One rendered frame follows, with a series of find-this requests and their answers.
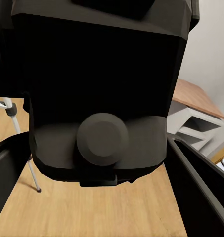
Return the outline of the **camera tripod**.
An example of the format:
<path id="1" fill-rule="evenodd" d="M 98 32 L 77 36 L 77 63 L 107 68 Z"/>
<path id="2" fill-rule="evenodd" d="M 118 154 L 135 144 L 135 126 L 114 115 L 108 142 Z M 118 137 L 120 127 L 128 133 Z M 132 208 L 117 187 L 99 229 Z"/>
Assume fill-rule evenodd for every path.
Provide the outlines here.
<path id="1" fill-rule="evenodd" d="M 3 97 L 4 101 L 1 101 L 0 100 L 0 108 L 4 108 L 5 111 L 6 111 L 6 114 L 8 116 L 11 116 L 11 119 L 13 121 L 13 124 L 14 124 L 14 127 L 15 127 L 15 130 L 16 130 L 16 133 L 17 134 L 20 134 L 21 131 L 20 131 L 20 128 L 19 128 L 19 125 L 18 125 L 18 121 L 17 121 L 17 118 L 16 118 L 16 114 L 17 114 L 17 107 L 16 107 L 16 104 L 15 103 L 12 103 L 11 101 L 11 98 L 7 98 L 7 97 Z M 30 168 L 30 171 L 31 171 L 31 174 L 34 178 L 34 181 L 35 181 L 35 184 L 37 186 L 37 192 L 40 193 L 41 192 L 41 189 L 39 187 L 39 184 L 37 182 L 37 179 L 36 179 L 36 176 L 35 176 L 35 173 L 33 171 L 33 167 L 31 165 L 31 162 L 30 160 L 32 160 L 32 156 L 29 157 L 27 163 L 29 165 L 29 168 Z"/>

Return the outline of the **digital camera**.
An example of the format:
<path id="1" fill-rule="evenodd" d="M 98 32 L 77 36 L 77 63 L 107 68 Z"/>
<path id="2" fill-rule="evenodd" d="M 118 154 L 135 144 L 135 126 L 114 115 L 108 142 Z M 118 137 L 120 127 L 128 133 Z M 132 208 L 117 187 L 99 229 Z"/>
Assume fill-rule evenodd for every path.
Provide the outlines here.
<path id="1" fill-rule="evenodd" d="M 117 186 L 167 158 L 199 0 L 0 0 L 0 97 L 24 98 L 41 174 Z"/>

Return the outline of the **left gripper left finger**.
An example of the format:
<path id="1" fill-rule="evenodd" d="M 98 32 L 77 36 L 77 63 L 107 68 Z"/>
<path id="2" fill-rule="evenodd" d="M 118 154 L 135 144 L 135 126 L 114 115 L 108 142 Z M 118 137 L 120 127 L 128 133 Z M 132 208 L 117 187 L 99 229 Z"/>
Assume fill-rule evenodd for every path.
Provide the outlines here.
<path id="1" fill-rule="evenodd" d="M 0 142 L 0 214 L 30 156 L 29 131 Z"/>

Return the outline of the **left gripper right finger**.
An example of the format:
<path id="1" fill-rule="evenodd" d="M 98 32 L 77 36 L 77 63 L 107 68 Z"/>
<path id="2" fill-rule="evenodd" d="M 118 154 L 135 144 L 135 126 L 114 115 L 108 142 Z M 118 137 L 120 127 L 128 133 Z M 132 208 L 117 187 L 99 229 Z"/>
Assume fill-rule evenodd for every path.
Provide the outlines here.
<path id="1" fill-rule="evenodd" d="M 224 237 L 224 171 L 167 132 L 169 180 L 188 237 Z"/>

